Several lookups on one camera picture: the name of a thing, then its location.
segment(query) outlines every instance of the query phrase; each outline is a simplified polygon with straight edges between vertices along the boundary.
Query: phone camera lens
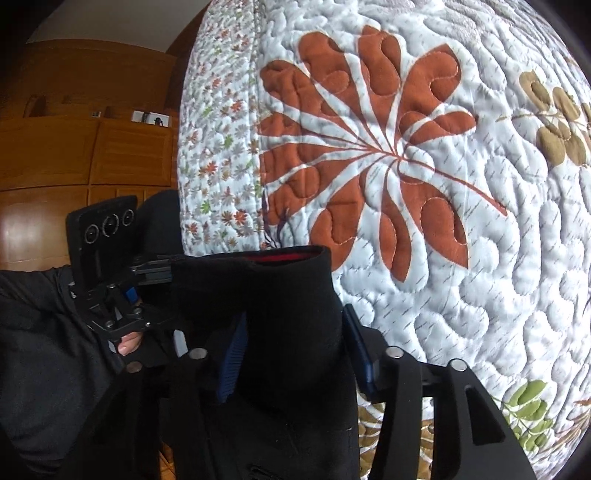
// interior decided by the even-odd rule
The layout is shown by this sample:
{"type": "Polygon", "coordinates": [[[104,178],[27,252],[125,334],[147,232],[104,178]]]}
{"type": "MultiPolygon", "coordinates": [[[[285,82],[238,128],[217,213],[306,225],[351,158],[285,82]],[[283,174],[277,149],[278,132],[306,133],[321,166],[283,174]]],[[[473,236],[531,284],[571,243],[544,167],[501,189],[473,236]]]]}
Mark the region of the phone camera lens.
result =
{"type": "Polygon", "coordinates": [[[86,232],[84,232],[84,241],[87,244],[93,244],[96,242],[96,239],[99,237],[99,228],[96,225],[90,225],[86,228],[86,232]]]}
{"type": "Polygon", "coordinates": [[[134,211],[133,210],[126,210],[125,213],[123,214],[122,221],[125,226],[130,225],[131,222],[134,221],[134,211]]]}
{"type": "Polygon", "coordinates": [[[114,213],[109,215],[103,221],[103,233],[105,236],[112,236],[117,233],[119,228],[119,217],[114,213]]]}

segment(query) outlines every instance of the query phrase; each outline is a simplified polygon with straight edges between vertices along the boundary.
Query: finger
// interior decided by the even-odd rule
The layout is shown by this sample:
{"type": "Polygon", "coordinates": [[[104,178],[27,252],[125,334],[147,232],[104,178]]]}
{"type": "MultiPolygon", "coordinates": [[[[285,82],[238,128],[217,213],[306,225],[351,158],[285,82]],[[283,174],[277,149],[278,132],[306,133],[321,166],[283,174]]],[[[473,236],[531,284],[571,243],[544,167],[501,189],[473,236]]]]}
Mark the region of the finger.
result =
{"type": "Polygon", "coordinates": [[[142,334],[139,333],[139,334],[135,335],[133,338],[130,338],[130,339],[127,339],[127,340],[121,342],[119,344],[117,350],[123,356],[129,355],[130,353],[135,352],[139,348],[140,344],[142,343],[142,338],[143,338],[142,334]]]}
{"type": "Polygon", "coordinates": [[[128,333],[127,335],[121,337],[121,343],[127,342],[128,340],[133,340],[134,338],[137,338],[137,337],[139,337],[141,335],[142,335],[141,332],[131,332],[131,333],[128,333]]]}

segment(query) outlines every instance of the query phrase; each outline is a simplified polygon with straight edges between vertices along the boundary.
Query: quilted bedspread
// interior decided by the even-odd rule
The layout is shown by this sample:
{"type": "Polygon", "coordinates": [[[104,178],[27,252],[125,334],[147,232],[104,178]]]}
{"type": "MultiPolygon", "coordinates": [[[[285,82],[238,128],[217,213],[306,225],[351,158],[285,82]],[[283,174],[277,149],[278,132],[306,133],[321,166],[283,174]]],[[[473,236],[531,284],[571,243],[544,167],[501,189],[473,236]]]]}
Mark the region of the quilted bedspread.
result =
{"type": "MultiPolygon", "coordinates": [[[[214,0],[184,85],[185,251],[328,245],[362,322],[465,359],[551,479],[591,416],[590,101],[523,1],[214,0]]],[[[359,405],[365,477],[383,408],[359,405]]]]}

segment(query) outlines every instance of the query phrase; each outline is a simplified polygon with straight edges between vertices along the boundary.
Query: screw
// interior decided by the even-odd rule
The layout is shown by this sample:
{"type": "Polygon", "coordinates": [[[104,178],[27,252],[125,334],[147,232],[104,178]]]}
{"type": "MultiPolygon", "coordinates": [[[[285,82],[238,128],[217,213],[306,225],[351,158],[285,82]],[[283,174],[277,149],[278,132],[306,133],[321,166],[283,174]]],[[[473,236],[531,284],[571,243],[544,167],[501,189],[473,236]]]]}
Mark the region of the screw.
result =
{"type": "Polygon", "coordinates": [[[390,358],[402,358],[404,355],[404,350],[402,350],[399,346],[389,346],[386,348],[386,355],[390,358]]]}
{"type": "Polygon", "coordinates": [[[205,348],[194,348],[189,352],[189,358],[193,360],[202,360],[207,357],[207,350],[205,348]]]}
{"type": "Polygon", "coordinates": [[[142,370],[143,365],[139,362],[130,362],[127,364],[127,366],[125,367],[125,369],[128,371],[128,373],[130,374],[136,374],[137,372],[139,372],[140,370],[142,370]]]}
{"type": "Polygon", "coordinates": [[[457,370],[458,372],[464,372],[466,368],[468,368],[466,362],[459,358],[454,358],[451,362],[449,362],[449,364],[454,370],[457,370]]]}

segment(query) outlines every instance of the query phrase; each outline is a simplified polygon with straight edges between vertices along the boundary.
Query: wooden wardrobe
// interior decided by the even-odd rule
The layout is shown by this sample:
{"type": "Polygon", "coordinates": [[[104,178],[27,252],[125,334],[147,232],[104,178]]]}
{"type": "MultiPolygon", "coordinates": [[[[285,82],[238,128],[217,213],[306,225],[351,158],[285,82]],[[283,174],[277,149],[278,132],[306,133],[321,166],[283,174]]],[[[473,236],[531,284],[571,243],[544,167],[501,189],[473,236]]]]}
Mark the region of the wooden wardrobe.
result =
{"type": "Polygon", "coordinates": [[[66,215],[115,196],[176,188],[176,58],[95,40],[27,45],[0,82],[0,269],[69,262],[66,215]],[[134,110],[168,128],[131,122],[134,110]]]}

